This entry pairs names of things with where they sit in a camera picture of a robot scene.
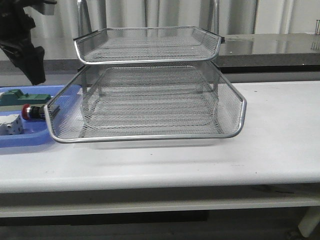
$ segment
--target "metal tray frame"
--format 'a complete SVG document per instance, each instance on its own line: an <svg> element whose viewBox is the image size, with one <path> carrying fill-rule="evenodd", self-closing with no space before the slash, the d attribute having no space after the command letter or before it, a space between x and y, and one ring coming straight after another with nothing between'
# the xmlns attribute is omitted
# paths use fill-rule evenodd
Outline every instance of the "metal tray frame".
<svg viewBox="0 0 320 240"><path fill-rule="evenodd" d="M177 38L175 40L172 40L172 42L170 42L170 40L167 42L172 44L172 45L171 44L166 45L166 47L170 49L168 52L159 50L163 47L163 46L160 46L161 44L159 43L163 39L162 37L156 36L156 37L149 38L149 37L142 36L142 34L148 35L149 32L151 32L151 34L154 34L154 33L158 34L159 31L164 31L164 34L168 34L168 36L165 35L164 37L173 37L173 39ZM188 32L192 32L192 34L186 35L186 36L183 35L179 38L176 35L171 36L172 33L170 31L176 31L177 34L180 33L180 34L186 35L186 33ZM119 35L119 37L109 36L108 32L110 34ZM123 46L124 42L131 40L130 37L125 37L122 34L136 36L136 40L134 41L134 44L130 48L129 47L125 48ZM203 49L207 49L206 54L201 55L200 53L198 53L197 55L197 51L195 51L196 52L195 57L183 57L183 56L179 56L178 54L177 56L175 56L173 52L186 53L190 50L190 47L188 48L188 46L184 45L184 44L189 44L188 37L190 39L193 39L195 42L197 42L197 45L195 45L194 47L195 49L199 47L202 47ZM102 50L103 48L100 48L101 46L105 45L108 41L117 40L117 39L119 40L117 43L115 43L111 47L107 45L108 47L106 49L109 48L109 49L116 50L117 54L119 54L118 56L119 59L117 59L116 56L113 56L114 60L103 60L102 58L102 60L94 61L94 60L86 59L90 53L92 54L94 52L94 54L101 54L103 52ZM143 43L147 41L147 39L151 39L151 41L149 41L149 43L146 43L146 46L144 46L144 48L141 47L139 44L141 42ZM82 63L86 65L186 62L186 61L194 62L194 61L207 61L207 60L215 59L219 54L221 40L222 40L221 36L213 32L200 29L194 26L105 28L105 29L102 29L99 31L97 30L87 35L74 39L74 46L75 46L75 50L78 58ZM135 55L128 56L128 57L121 56L121 54L123 55L128 54L128 50L131 51L132 49L134 50L137 49L131 53ZM148 54L143 52L146 50L150 51L149 53L154 53L157 51L158 53L153 55L152 57L151 56L147 57L146 55Z"/></svg>
<svg viewBox="0 0 320 240"><path fill-rule="evenodd" d="M114 142L114 141L133 141L133 140L165 140L165 139L221 139L221 138L231 138L239 134L239 132L242 130L244 121L245 121L245 113L246 113L246 106L247 106L247 101L246 99L237 91L237 89L232 86L232 84L225 78L225 76L214 66L214 64L210 61L201 61L201 62L178 62L178 63L171 63L174 64L175 66L177 65L182 65L182 66L188 66L192 64L200 64L204 65L205 68L210 68L212 69L216 75L216 77L219 77L219 81L221 81L223 84L225 84L226 87L228 87L232 93L236 96L239 102L241 102L240 106L240 111L238 115L238 124L236 125L236 130L233 132L229 133L207 133L207 134L152 134L152 135L117 135L117 136L99 136L99 137L73 137L73 138L61 138L59 137L58 134L56 134L56 129L54 127L53 121L55 120L54 118L56 117L57 114L57 109L55 109L52 105L54 102L64 94L66 94L67 91L69 91L71 88L75 88L76 91L74 93L79 91L79 81L81 82L82 85L82 92L87 93L89 90L87 87L92 86L88 85L87 80L89 78L94 77L95 82L98 82L99 79L103 76L105 69L109 68L127 68L128 65L124 66L123 64L118 64L118 65L107 65L107 66L102 66L102 65L97 65L97 66L85 66L58 94L56 97L52 98L44 107L44 112L45 112L45 118L46 118L46 123L50 132L51 137L59 142L59 143L92 143L92 142ZM141 64L133 64L130 67L137 67L140 68ZM91 68L93 68L95 71L92 70L94 73L93 75L89 74L89 71ZM67 99L67 101L60 101L61 103L67 102L67 104L70 106L73 104L73 97L74 96L69 96L70 98Z"/></svg>

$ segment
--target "white plastic part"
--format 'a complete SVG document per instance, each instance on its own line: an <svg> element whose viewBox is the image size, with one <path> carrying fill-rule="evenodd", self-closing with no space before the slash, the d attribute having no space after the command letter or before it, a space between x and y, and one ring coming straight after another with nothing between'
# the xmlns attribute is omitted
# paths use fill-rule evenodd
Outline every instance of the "white plastic part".
<svg viewBox="0 0 320 240"><path fill-rule="evenodd" d="M23 130L20 114L0 116L0 135L18 135Z"/></svg>

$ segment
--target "blue tray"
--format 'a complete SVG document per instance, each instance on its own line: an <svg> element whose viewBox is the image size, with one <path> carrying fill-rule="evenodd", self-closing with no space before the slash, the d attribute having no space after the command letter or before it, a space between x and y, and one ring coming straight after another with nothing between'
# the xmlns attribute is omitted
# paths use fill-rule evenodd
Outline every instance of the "blue tray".
<svg viewBox="0 0 320 240"><path fill-rule="evenodd" d="M21 89L24 94L50 94L53 97L63 87L63 85L0 87L0 93L7 92L12 89ZM0 111L0 116L6 116L10 114L21 114L21 111ZM0 148L34 146L52 140L45 120L26 121L22 119L22 125L23 134L0 136Z"/></svg>

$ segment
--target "white curtain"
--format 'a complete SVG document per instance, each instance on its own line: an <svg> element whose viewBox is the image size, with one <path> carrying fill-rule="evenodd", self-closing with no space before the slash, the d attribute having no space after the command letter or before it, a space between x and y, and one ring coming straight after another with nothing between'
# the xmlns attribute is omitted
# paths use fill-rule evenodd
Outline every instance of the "white curtain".
<svg viewBox="0 0 320 240"><path fill-rule="evenodd" d="M220 33L228 34L230 26L226 24L230 17L230 6L239 0L220 0ZM254 11L254 3L248 7ZM207 29L210 0L87 0L92 30L123 27L165 27L165 26L196 26ZM77 0L58 0L53 16L41 15L31 7L25 9L35 21L36 28L31 34L34 38L76 38ZM241 24L252 22L252 13L239 15ZM238 27L237 33L252 33Z"/></svg>
<svg viewBox="0 0 320 240"><path fill-rule="evenodd" d="M53 16L32 8L33 37L76 38L77 0L57 0ZM87 0L92 30L123 27L196 26L207 29L210 0ZM220 0L219 34L312 32L320 0Z"/></svg>

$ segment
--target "gray countertop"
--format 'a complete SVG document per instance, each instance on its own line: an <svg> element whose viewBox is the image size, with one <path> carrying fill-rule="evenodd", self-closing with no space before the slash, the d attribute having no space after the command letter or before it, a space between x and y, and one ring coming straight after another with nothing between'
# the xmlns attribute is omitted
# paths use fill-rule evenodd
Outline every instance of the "gray countertop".
<svg viewBox="0 0 320 240"><path fill-rule="evenodd" d="M35 38L34 46L45 49L46 71L74 71L78 61L71 38ZM219 67L320 65L320 36L306 33L241 34L225 36ZM19 72L0 51L1 72Z"/></svg>

